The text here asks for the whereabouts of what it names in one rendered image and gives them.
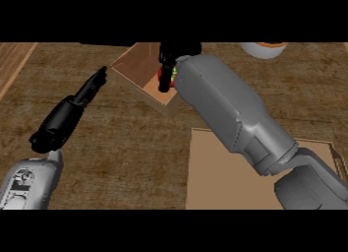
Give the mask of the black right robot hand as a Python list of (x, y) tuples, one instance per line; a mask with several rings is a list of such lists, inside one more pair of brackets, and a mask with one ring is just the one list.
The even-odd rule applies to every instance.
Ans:
[(194, 56), (202, 53), (202, 44), (196, 41), (162, 42), (159, 45), (160, 76), (158, 90), (166, 93), (171, 88), (171, 78), (177, 58), (186, 55)]

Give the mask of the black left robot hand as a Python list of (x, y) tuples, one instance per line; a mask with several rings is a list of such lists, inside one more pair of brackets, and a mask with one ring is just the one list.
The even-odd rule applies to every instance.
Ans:
[(85, 81), (76, 94), (69, 95), (53, 108), (47, 115), (39, 130), (32, 135), (29, 142), (32, 150), (45, 154), (56, 151), (66, 143), (78, 125), (84, 109), (91, 102), (98, 89), (106, 84), (106, 70), (103, 66), (96, 74)]

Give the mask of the brown cardboard box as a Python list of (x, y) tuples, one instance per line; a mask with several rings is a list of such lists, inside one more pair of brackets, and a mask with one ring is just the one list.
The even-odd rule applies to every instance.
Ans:
[(174, 89), (158, 90), (159, 43), (137, 42), (112, 63), (112, 69), (122, 76), (132, 94), (163, 115), (171, 116), (181, 102)]

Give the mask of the tan wooden tray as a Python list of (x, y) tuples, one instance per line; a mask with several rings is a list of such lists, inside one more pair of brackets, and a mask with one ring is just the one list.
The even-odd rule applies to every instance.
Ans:
[(287, 173), (259, 176), (243, 156), (227, 151), (214, 132), (191, 129), (187, 210), (282, 210), (274, 183)]

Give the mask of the white cup with orange rim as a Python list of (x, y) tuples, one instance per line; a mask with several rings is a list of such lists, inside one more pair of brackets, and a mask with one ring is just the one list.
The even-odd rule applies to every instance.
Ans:
[(287, 46), (284, 42), (240, 42), (239, 45), (243, 51), (259, 59), (276, 58)]

